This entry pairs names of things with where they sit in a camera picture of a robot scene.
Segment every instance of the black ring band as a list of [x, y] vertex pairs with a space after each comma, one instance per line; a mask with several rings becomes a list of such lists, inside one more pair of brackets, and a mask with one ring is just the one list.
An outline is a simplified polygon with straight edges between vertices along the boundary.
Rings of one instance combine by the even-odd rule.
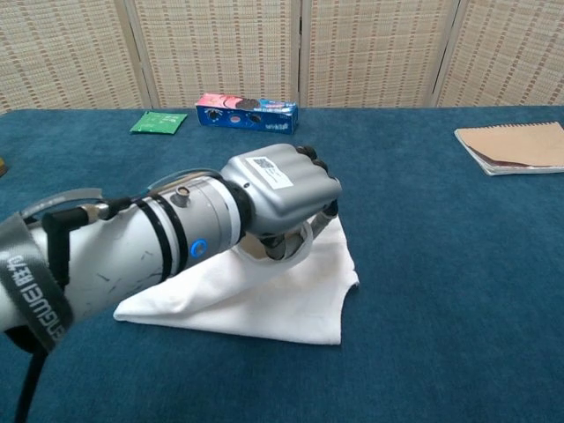
[[176, 239], [178, 240], [178, 248], [180, 249], [180, 262], [178, 264], [177, 272], [180, 273], [186, 268], [186, 263], [188, 262], [188, 240], [186, 239], [184, 228], [182, 227], [178, 214], [176, 214], [173, 206], [170, 205], [166, 199], [159, 194], [153, 194], [151, 198], [159, 203], [173, 224], [174, 231], [176, 232]]
[[162, 252], [162, 276], [160, 277], [160, 282], [164, 282], [170, 277], [170, 270], [173, 266], [173, 255], [170, 249], [170, 243], [168, 242], [167, 233], [155, 212], [145, 201], [137, 200], [135, 204], [149, 219], [159, 240], [160, 251]]

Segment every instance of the spiral notebook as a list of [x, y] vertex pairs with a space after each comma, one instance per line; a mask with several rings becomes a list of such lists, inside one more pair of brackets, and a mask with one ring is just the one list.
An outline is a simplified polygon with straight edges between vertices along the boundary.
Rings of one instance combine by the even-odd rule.
[[558, 122], [461, 128], [455, 135], [490, 176], [564, 172], [564, 130]]

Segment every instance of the blue box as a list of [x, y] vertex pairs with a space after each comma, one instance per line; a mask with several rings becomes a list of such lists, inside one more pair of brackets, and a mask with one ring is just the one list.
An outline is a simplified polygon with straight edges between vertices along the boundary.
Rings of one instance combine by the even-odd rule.
[[292, 134], [298, 124], [298, 106], [285, 101], [206, 93], [196, 103], [196, 110], [204, 126]]

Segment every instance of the blue button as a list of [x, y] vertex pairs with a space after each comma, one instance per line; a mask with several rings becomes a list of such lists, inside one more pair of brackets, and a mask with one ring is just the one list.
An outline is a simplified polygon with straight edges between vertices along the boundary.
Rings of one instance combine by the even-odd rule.
[[202, 256], [208, 250], [208, 243], [205, 240], [195, 240], [190, 248], [190, 255], [194, 258]]

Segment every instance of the black strap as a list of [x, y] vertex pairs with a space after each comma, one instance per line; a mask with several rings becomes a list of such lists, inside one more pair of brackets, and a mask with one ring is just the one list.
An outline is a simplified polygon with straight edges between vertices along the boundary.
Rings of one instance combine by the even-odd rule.
[[188, 262], [188, 240], [186, 239], [182, 222], [180, 221], [178, 214], [176, 214], [176, 211], [174, 211], [173, 206], [170, 205], [166, 199], [161, 197], [159, 194], [153, 194], [151, 198], [160, 204], [173, 224], [176, 239], [178, 240], [178, 248], [180, 250], [180, 262], [178, 263], [178, 271], [176, 273], [180, 273], [186, 268], [186, 263]]
[[72, 325], [71, 306], [21, 216], [9, 217], [0, 232], [0, 283], [29, 330], [51, 351]]
[[173, 267], [173, 253], [170, 249], [170, 243], [168, 242], [167, 233], [165, 232], [165, 228], [162, 226], [159, 217], [152, 210], [149, 204], [147, 204], [143, 200], [137, 200], [135, 204], [149, 219], [152, 228], [157, 235], [157, 239], [159, 240], [160, 251], [162, 253], [162, 276], [160, 278], [160, 282], [164, 282], [170, 277], [170, 271]]

